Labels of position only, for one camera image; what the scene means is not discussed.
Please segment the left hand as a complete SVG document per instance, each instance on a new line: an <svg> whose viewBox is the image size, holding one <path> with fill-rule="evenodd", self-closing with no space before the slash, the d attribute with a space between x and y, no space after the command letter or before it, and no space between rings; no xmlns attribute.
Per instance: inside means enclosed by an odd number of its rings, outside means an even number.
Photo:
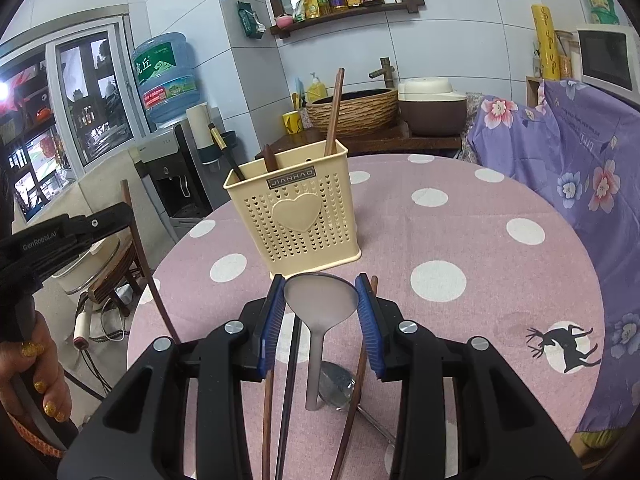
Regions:
<svg viewBox="0 0 640 480"><path fill-rule="evenodd" d="M72 412L70 389L63 367L58 362L58 347L51 337L46 319L39 311L35 315L35 327L29 339L1 343L1 403L25 427L33 427L34 423L11 380L28 370L34 373L32 385L40 395L44 414L57 422L65 422Z"/></svg>

